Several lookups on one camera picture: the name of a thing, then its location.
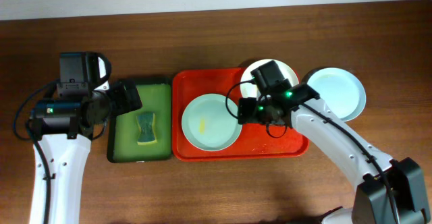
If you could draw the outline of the mint green plate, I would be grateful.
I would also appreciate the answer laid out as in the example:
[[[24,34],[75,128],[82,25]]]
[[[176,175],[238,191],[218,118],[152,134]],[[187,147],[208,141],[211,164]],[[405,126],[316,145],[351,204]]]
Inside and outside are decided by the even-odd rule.
[[[189,143],[208,152],[230,147],[240,136],[242,125],[232,115],[238,106],[221,94],[204,94],[185,108],[181,126]]]

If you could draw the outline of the yellow green sponge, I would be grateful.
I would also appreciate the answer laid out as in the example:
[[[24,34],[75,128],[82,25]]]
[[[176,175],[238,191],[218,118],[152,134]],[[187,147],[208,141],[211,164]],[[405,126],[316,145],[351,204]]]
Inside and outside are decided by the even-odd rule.
[[[157,142],[155,114],[144,112],[136,117],[136,121],[139,127],[138,145],[155,144]]]

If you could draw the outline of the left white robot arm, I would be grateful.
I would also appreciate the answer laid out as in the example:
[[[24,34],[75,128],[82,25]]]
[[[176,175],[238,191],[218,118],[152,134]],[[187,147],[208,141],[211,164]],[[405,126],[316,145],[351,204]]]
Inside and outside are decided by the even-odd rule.
[[[62,82],[57,89],[58,98],[37,102],[26,122],[35,155],[30,223],[79,222],[94,127],[142,106],[131,80],[119,80],[108,90],[84,82]]]

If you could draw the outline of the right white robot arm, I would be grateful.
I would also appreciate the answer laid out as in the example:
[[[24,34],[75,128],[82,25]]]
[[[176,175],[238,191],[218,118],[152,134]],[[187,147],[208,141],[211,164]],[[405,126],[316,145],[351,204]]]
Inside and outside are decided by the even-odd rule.
[[[318,223],[431,222],[420,166],[393,159],[339,119],[307,84],[268,92],[265,99],[240,98],[238,122],[290,128],[314,143],[342,171],[356,194],[351,208],[338,207]]]

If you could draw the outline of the light blue plate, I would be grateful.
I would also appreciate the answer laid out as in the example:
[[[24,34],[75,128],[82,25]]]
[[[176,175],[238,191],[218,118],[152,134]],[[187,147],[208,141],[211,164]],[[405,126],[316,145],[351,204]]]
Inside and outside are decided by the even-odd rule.
[[[307,73],[302,82],[317,91],[342,121],[355,119],[365,108],[365,88],[360,80],[347,70],[337,67],[317,68]]]

